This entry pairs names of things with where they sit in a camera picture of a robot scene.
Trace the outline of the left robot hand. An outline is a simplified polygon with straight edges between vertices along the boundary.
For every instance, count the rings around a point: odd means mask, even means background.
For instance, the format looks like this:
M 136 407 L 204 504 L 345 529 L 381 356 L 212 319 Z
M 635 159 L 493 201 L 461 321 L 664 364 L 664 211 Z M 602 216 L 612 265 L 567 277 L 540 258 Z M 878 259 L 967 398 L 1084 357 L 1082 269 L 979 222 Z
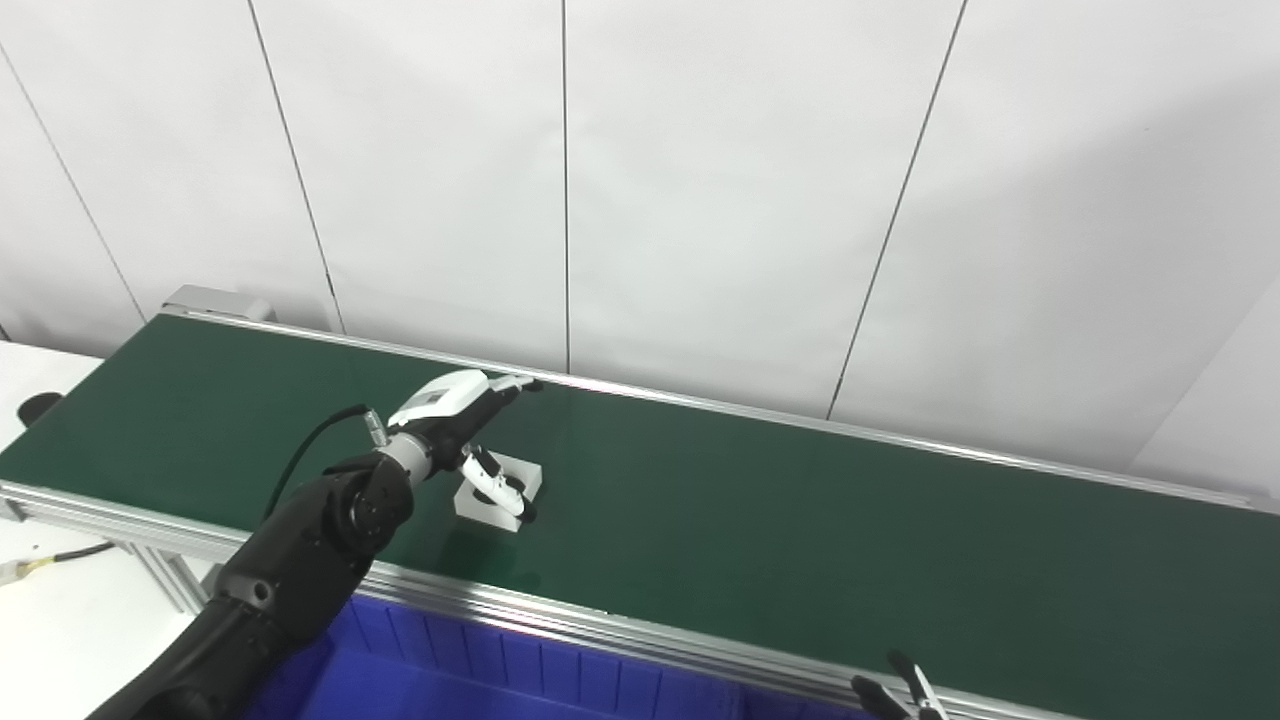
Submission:
M 479 369 L 439 375 L 390 415 L 378 452 L 404 471 L 410 489 L 439 471 L 461 474 L 456 514 L 516 533 L 535 520 L 541 468 L 494 454 L 476 437 L 521 393 L 541 387 L 530 375 L 490 378 Z

